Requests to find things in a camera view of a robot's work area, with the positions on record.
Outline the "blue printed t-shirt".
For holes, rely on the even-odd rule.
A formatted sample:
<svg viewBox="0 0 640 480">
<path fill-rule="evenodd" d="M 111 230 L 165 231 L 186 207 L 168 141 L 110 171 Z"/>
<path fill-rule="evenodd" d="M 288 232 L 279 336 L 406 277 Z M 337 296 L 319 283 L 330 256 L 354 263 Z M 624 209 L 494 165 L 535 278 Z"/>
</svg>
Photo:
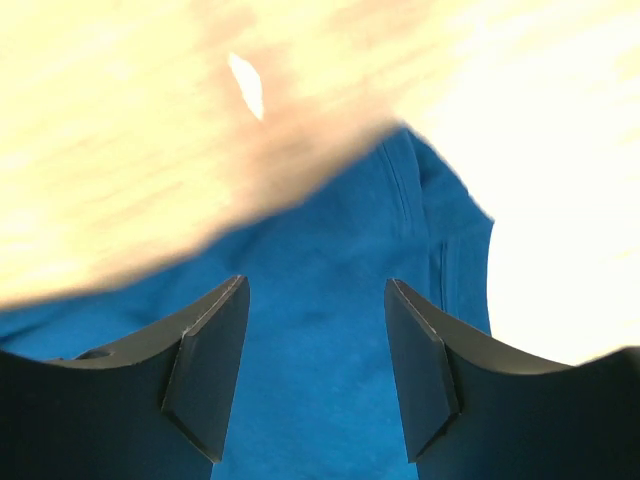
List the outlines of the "blue printed t-shirt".
<svg viewBox="0 0 640 480">
<path fill-rule="evenodd" d="M 234 275 L 249 324 L 217 479 L 413 479 L 384 320 L 395 278 L 489 330 L 492 221 L 401 129 L 303 205 L 111 293 L 5 313 L 1 345 L 73 356 L 176 312 Z"/>
</svg>

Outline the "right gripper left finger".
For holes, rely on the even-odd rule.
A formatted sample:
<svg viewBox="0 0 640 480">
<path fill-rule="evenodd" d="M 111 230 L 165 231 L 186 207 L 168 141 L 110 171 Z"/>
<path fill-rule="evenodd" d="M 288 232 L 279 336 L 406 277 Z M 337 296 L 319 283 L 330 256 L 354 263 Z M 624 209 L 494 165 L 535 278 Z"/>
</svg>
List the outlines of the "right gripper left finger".
<svg viewBox="0 0 640 480">
<path fill-rule="evenodd" d="M 72 360 L 1 356 L 5 479 L 207 479 L 223 455 L 248 323 L 235 276 Z"/>
</svg>

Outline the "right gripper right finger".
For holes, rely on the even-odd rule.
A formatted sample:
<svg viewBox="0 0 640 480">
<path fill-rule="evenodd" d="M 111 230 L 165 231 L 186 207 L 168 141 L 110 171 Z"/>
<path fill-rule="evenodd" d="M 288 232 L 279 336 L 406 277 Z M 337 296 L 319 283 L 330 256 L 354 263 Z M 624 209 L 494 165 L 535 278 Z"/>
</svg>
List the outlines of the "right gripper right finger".
<svg viewBox="0 0 640 480">
<path fill-rule="evenodd" d="M 422 479 L 635 479 L 639 351 L 569 366 L 518 350 L 406 283 L 385 319 L 409 461 Z"/>
</svg>

